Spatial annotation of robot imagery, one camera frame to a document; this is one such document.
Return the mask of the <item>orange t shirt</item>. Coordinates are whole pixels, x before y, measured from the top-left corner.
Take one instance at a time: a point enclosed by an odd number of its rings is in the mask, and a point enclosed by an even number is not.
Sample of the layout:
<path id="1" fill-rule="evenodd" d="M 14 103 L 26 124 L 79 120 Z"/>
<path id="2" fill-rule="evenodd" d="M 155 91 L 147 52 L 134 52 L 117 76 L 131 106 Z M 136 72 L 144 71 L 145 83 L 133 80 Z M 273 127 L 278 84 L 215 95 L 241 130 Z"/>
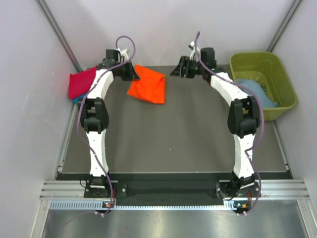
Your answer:
<path id="1" fill-rule="evenodd" d="M 134 67 L 139 80 L 133 80 L 127 95 L 152 104 L 165 103 L 166 76 L 144 66 Z"/>

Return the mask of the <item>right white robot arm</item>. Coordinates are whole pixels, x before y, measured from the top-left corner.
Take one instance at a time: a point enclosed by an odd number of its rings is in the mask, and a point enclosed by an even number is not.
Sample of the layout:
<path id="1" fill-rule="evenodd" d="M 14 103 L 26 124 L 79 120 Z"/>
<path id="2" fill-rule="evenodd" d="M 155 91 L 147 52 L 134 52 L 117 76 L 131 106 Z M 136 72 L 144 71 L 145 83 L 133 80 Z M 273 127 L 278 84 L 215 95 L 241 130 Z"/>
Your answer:
<path id="1" fill-rule="evenodd" d="M 189 46 L 191 54 L 182 56 L 172 76 L 194 78 L 200 75 L 229 106 L 227 126 L 235 143 L 235 164 L 229 183 L 217 188 L 219 197 L 231 200 L 243 196 L 255 183 L 252 166 L 253 143 L 260 126 L 260 109 L 256 98 L 237 86 L 224 68 L 218 67 L 213 48 Z"/>

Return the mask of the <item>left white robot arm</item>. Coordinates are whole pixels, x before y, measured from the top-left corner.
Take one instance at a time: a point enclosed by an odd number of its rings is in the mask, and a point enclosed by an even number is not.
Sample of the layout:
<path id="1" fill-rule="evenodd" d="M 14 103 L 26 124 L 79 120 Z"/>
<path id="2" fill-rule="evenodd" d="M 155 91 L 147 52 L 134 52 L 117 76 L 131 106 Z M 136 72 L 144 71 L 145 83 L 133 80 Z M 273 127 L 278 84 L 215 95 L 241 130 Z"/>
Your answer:
<path id="1" fill-rule="evenodd" d="M 85 196 L 113 198 L 113 186 L 106 161 L 106 132 L 109 115 L 105 96 L 116 77 L 124 81 L 139 80 L 127 49 L 106 50 L 106 57 L 97 65 L 96 75 L 87 94 L 78 101 L 77 126 L 86 133 L 86 145 L 90 150 L 91 167 L 86 182 Z"/>

